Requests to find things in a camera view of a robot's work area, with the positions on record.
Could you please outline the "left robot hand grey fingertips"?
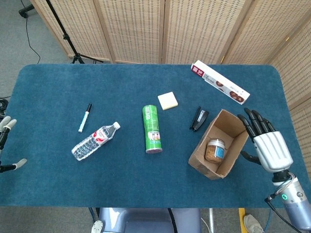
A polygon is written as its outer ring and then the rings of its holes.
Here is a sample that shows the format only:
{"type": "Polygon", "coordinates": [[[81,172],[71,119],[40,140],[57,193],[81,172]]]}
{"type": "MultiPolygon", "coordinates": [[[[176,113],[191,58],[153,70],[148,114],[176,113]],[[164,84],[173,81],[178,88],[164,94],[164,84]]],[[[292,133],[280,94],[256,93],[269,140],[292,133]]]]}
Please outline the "left robot hand grey fingertips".
{"type": "MultiPolygon", "coordinates": [[[[16,125],[17,120],[11,119],[10,116],[5,116],[2,121],[0,122],[0,158],[2,151],[4,149],[5,143],[8,138],[8,134],[11,131],[11,129],[16,125]]],[[[10,164],[10,165],[2,165],[0,160],[0,173],[4,173],[10,170],[17,170],[18,168],[21,168],[23,165],[27,163],[27,159],[23,158],[17,163],[10,164]]]]}

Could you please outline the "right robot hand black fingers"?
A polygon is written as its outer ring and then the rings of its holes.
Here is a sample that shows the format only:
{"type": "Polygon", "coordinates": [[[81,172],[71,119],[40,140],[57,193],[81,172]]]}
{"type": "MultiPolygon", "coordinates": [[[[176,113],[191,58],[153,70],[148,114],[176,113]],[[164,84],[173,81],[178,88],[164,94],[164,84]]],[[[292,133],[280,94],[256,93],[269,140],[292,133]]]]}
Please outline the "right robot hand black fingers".
{"type": "Polygon", "coordinates": [[[255,110],[244,108],[249,119],[238,114],[257,153],[252,156],[245,151],[241,155],[249,162],[261,165],[267,172],[278,173],[288,170],[293,164],[292,156],[281,134],[272,123],[255,110]]]}

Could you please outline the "glass jar with blue label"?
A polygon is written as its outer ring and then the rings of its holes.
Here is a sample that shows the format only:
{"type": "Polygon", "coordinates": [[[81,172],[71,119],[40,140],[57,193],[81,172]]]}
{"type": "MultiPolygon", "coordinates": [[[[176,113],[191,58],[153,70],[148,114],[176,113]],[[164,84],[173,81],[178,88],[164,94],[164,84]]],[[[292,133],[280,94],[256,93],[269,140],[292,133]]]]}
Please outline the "glass jar with blue label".
{"type": "Polygon", "coordinates": [[[219,138],[211,138],[207,144],[205,159],[211,163],[219,164],[225,156],[225,142],[219,138]]]}

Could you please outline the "open brown cardboard box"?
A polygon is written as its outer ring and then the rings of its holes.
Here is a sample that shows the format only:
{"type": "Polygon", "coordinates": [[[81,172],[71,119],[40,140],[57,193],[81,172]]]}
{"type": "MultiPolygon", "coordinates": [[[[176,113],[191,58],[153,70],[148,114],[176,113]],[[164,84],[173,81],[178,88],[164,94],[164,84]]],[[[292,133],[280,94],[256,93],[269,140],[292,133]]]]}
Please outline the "open brown cardboard box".
{"type": "Polygon", "coordinates": [[[191,154],[189,165],[211,180],[225,178],[234,166],[247,139],[248,133],[242,122],[222,109],[210,123],[191,154]],[[224,141],[224,158],[218,163],[206,159],[207,145],[213,138],[224,141]]]}

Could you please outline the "green white marker pen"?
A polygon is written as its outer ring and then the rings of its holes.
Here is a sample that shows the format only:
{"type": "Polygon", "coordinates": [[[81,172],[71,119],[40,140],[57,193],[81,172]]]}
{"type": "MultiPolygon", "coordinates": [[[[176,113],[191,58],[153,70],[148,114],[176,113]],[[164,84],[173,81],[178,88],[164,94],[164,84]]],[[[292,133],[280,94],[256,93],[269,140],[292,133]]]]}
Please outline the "green white marker pen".
{"type": "Polygon", "coordinates": [[[86,120],[88,118],[88,115],[89,115],[89,112],[90,112],[91,108],[92,108],[92,104],[90,103],[88,105],[88,107],[87,107],[87,110],[85,111],[85,114],[83,116],[82,122],[81,122],[81,124],[79,126],[79,129],[78,129],[79,133],[81,133],[83,131],[83,129],[84,129],[84,126],[85,126],[85,123],[86,123],[86,120]]]}

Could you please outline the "black stapler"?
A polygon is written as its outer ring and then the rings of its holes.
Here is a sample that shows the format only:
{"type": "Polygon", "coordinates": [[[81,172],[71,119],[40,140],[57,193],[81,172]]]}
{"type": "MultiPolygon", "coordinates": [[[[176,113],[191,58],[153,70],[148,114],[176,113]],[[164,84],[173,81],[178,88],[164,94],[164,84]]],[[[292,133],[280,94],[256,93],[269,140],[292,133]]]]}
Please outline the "black stapler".
{"type": "Polygon", "coordinates": [[[209,112],[202,109],[201,106],[199,106],[196,110],[195,116],[190,125],[190,130],[193,130],[194,132],[198,131],[198,129],[203,125],[203,123],[207,119],[208,115],[209,112]]]}

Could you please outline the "white baking paper box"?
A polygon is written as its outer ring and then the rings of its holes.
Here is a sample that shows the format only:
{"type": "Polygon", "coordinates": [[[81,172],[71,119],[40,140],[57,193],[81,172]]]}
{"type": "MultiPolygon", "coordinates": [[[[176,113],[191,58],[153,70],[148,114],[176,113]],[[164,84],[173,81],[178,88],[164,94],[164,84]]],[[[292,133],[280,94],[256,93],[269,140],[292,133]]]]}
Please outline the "white baking paper box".
{"type": "Polygon", "coordinates": [[[191,71],[201,77],[205,82],[222,91],[235,102],[243,105],[250,97],[250,93],[242,89],[222,74],[218,73],[200,60],[191,64],[191,71]]]}

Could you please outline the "green chips can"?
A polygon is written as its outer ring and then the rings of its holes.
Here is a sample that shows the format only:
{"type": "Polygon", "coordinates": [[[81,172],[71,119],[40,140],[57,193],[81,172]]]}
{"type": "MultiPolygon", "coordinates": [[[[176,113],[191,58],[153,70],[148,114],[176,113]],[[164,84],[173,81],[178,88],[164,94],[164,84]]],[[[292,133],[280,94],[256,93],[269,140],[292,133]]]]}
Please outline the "green chips can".
{"type": "Polygon", "coordinates": [[[145,105],[142,109],[145,131],[146,153],[162,152],[157,108],[155,105],[145,105]]]}

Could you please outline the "grey sneaker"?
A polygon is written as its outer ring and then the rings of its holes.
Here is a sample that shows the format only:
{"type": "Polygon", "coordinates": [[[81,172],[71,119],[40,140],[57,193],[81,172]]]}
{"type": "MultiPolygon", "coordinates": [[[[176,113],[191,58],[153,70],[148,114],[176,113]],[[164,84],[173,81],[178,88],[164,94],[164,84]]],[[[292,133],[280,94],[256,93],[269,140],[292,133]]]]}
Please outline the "grey sneaker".
{"type": "Polygon", "coordinates": [[[264,233],[260,223],[251,214],[243,217],[243,224],[248,233],[264,233]]]}

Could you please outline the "clear plastic water bottle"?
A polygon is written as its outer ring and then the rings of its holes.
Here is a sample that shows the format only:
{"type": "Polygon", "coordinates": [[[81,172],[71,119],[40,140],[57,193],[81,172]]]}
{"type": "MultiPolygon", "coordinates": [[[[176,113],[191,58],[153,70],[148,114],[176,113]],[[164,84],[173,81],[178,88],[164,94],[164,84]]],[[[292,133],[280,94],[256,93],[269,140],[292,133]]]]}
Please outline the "clear plastic water bottle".
{"type": "Polygon", "coordinates": [[[93,134],[85,138],[83,141],[78,143],[72,150],[74,158],[78,161],[81,161],[88,156],[90,156],[93,152],[99,149],[106,142],[110,141],[115,132],[120,128],[118,122],[114,122],[110,126],[102,126],[93,134]]]}

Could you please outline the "black tripod stand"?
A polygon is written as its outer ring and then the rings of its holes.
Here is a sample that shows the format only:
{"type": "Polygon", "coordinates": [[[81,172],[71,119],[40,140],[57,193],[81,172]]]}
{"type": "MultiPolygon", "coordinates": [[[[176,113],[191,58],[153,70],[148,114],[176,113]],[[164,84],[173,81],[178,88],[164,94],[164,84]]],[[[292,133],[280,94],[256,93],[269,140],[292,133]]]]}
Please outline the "black tripod stand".
{"type": "Polygon", "coordinates": [[[77,52],[75,46],[73,45],[73,43],[72,43],[72,41],[71,41],[71,39],[70,39],[70,36],[69,36],[68,33],[66,32],[66,30],[65,30],[65,28],[64,28],[64,26],[63,26],[63,24],[62,24],[60,18],[58,17],[58,15],[57,15],[57,13],[56,13],[56,11],[55,11],[55,9],[54,9],[54,7],[53,7],[51,1],[50,1],[50,0],[45,0],[45,1],[46,1],[47,5],[48,5],[49,9],[51,10],[51,12],[52,12],[54,18],[56,19],[56,21],[57,21],[59,27],[61,28],[61,31],[63,32],[63,39],[66,40],[66,41],[68,42],[68,44],[69,44],[71,50],[72,50],[73,53],[74,53],[73,60],[72,60],[71,63],[72,63],[72,64],[75,64],[75,62],[78,61],[80,64],[84,64],[84,61],[83,61],[82,58],[87,58],[87,59],[93,60],[94,64],[96,64],[97,62],[103,63],[102,60],[95,59],[95,58],[92,58],[92,57],[89,57],[89,56],[86,56],[86,55],[83,55],[83,54],[80,54],[80,53],[77,52]]]}

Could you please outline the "yellow sticky notes pad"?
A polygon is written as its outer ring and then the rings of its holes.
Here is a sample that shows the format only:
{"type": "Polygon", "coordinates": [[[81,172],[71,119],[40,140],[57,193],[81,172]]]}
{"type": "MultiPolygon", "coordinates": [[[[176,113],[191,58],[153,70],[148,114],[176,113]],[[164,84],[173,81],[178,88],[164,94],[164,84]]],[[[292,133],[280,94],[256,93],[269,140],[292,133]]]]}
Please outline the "yellow sticky notes pad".
{"type": "Polygon", "coordinates": [[[178,102],[173,92],[165,93],[157,96],[162,110],[168,110],[170,108],[178,106],[178,102]]]}

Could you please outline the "blue tablecloth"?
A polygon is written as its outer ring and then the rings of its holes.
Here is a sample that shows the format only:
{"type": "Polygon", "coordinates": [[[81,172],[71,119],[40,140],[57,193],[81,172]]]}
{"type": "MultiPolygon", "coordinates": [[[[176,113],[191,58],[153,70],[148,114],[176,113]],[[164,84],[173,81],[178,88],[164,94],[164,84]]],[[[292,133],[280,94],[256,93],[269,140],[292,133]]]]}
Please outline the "blue tablecloth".
{"type": "Polygon", "coordinates": [[[6,113],[17,120],[2,152],[0,206],[265,207],[272,175],[239,157],[228,176],[210,180],[188,164],[209,123],[236,103],[190,65],[38,64],[19,72],[6,113]],[[157,96],[178,106],[162,110],[157,96]],[[78,132],[89,104],[84,129],[78,132]],[[157,108],[162,152],[146,153],[142,109],[157,108]],[[194,132],[197,108],[209,112],[194,132]],[[113,138],[78,161],[71,150],[102,126],[113,138]]]}

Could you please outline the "grey-blue robot torso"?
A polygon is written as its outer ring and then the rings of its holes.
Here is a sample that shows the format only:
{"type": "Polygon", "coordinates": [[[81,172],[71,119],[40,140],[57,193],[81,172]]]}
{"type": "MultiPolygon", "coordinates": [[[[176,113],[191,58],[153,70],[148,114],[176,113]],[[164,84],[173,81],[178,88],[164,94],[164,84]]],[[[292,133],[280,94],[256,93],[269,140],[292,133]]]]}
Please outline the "grey-blue robot torso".
{"type": "Polygon", "coordinates": [[[197,208],[99,209],[91,233],[202,233],[197,208]]]}

